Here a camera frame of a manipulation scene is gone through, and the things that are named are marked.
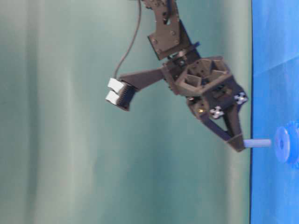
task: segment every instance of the screw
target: screw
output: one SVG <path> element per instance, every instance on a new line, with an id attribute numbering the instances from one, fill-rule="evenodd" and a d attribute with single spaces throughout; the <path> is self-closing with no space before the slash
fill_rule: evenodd
<path id="1" fill-rule="evenodd" d="M 215 107 L 215 109 L 211 109 L 210 112 L 213 115 L 214 119 L 218 119 L 224 115 L 224 112 L 222 111 L 220 106 Z"/>

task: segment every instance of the blue cylinder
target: blue cylinder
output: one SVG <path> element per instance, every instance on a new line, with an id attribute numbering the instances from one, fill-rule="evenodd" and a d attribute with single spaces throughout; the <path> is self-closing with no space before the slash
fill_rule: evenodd
<path id="1" fill-rule="evenodd" d="M 275 134 L 275 154 L 280 162 L 299 162 L 299 122 L 292 121 L 279 127 Z"/>

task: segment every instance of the blue plastic part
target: blue plastic part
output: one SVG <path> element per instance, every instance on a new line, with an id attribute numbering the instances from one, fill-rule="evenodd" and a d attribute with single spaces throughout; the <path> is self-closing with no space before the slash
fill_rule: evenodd
<path id="1" fill-rule="evenodd" d="M 299 162 L 299 122 L 293 121 L 279 127 L 275 134 L 275 154 L 280 162 Z"/>
<path id="2" fill-rule="evenodd" d="M 271 147 L 271 145 L 271 139 L 244 139 L 244 146 L 246 148 Z"/>

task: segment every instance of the black cable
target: black cable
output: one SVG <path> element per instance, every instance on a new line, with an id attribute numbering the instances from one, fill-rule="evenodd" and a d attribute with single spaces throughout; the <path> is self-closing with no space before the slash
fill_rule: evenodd
<path id="1" fill-rule="evenodd" d="M 134 32 L 134 36 L 133 36 L 133 39 L 130 43 L 130 46 L 127 50 L 127 52 L 125 53 L 125 55 L 121 58 L 121 61 L 118 63 L 116 69 L 115 69 L 115 72 L 114 72 L 114 78 L 116 79 L 117 78 L 117 73 L 118 73 L 118 70 L 120 69 L 121 67 L 121 64 L 124 62 L 124 60 L 126 59 L 126 57 L 128 56 L 128 54 L 130 53 L 132 47 L 133 47 L 133 44 L 135 42 L 135 39 L 137 37 L 137 33 L 138 33 L 138 30 L 139 30 L 139 27 L 140 27 L 140 22 L 141 22 L 141 0 L 138 0 L 138 10 L 139 10 L 139 15 L 138 15 L 138 22 L 137 22 L 137 26 L 136 26 L 136 30 Z"/>

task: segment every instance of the teal curtain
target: teal curtain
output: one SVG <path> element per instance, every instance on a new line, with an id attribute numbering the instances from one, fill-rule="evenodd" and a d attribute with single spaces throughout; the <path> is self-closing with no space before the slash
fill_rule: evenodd
<path id="1" fill-rule="evenodd" d="M 202 56 L 224 56 L 250 95 L 251 3 L 178 1 Z M 130 112 L 105 102 L 137 2 L 0 1 L 0 223 L 248 224 L 250 151 L 204 128 L 159 82 Z M 143 8 L 120 72 L 161 66 Z M 250 103 L 241 112 L 250 137 Z"/>

